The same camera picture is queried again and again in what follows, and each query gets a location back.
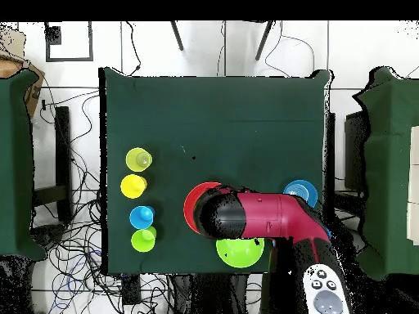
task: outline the green tablecloth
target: green tablecloth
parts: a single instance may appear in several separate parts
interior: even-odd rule
[[[34,261],[46,253],[30,236],[34,157],[24,95],[37,78],[27,69],[0,78],[0,255],[23,255]]]
[[[229,267],[217,255],[215,240],[187,226],[183,201],[207,181],[282,192],[302,178],[321,194],[328,71],[314,78],[130,78],[106,68],[104,75],[108,272],[268,271],[270,242],[254,266]],[[148,150],[153,163],[139,173],[147,189],[131,200],[120,183],[132,173],[125,155],[134,147]],[[138,205],[155,209],[157,238],[149,253],[130,243],[135,229],[128,217]]]
[[[386,67],[371,74],[358,99],[371,124],[364,145],[368,198],[363,234],[371,247],[358,257],[376,280],[419,273],[419,246],[407,238],[410,141],[419,125],[419,81],[396,78]]]

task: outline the yellow cup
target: yellow cup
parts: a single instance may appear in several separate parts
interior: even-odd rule
[[[128,168],[136,173],[144,171],[152,161],[151,154],[143,148],[132,148],[125,157]]]
[[[121,182],[121,191],[126,197],[136,199],[147,187],[147,181],[144,177],[136,174],[125,176]]]

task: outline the green plate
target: green plate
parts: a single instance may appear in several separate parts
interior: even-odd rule
[[[264,252],[264,239],[217,240],[219,257],[229,266],[245,268],[255,264]]]

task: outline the plastic cup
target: plastic cup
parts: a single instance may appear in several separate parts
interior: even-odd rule
[[[125,157],[125,163],[130,170],[140,173],[151,165],[153,158],[143,148],[132,148]]]
[[[138,206],[129,214],[129,221],[136,229],[147,229],[154,219],[154,209],[148,206]]]
[[[309,181],[299,179],[286,186],[284,194],[297,195],[312,208],[318,202],[318,191]]]
[[[257,263],[264,253],[264,239],[217,240],[215,244],[219,257],[235,268],[250,267]]]
[[[137,230],[131,237],[131,245],[138,252],[149,252],[154,248],[156,234],[157,232],[154,227]]]
[[[147,187],[147,181],[144,177],[136,174],[125,176],[121,182],[121,191],[126,197],[136,199]]]
[[[196,201],[204,194],[208,189],[219,186],[221,183],[218,182],[204,182],[198,184],[195,188],[189,191],[185,202],[183,203],[183,216],[187,225],[197,234],[200,234],[196,228],[195,221],[193,220],[193,209],[195,208]]]

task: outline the chair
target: chair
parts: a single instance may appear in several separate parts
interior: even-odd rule
[[[264,35],[262,36],[262,40],[260,41],[258,52],[256,53],[255,59],[258,61],[260,59],[260,55],[262,54],[262,50],[264,49],[266,40],[267,40],[268,35],[269,35],[269,31],[271,31],[273,20],[244,20],[244,21],[248,21],[248,22],[252,22],[252,23],[268,22],[266,24],[266,28],[265,28],[265,31],[264,31]],[[176,26],[176,20],[171,20],[170,23],[172,25],[172,29],[173,29],[173,32],[174,32],[174,36],[176,37],[176,41],[178,41],[179,49],[181,51],[183,51],[182,39],[180,38],[179,30],[178,30],[178,27]]]

